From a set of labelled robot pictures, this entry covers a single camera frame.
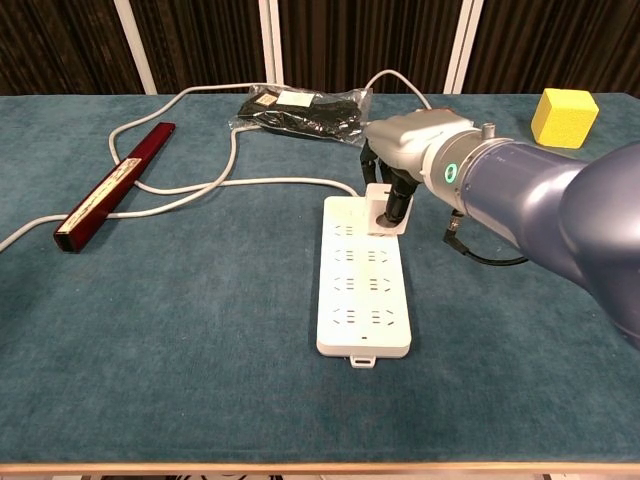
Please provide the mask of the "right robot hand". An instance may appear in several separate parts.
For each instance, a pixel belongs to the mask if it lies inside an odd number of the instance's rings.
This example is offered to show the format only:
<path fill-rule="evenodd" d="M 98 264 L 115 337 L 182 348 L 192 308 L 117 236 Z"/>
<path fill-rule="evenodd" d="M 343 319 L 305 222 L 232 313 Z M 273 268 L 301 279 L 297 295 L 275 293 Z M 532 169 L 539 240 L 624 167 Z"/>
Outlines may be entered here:
<path fill-rule="evenodd" d="M 366 184 L 390 186 L 385 210 L 376 224 L 388 231 L 402 224 L 420 185 L 436 197 L 453 203 L 464 156 L 444 159 L 445 151 L 462 137 L 480 137 L 474 122 L 450 109 L 422 109 L 370 122 L 360 165 Z"/>

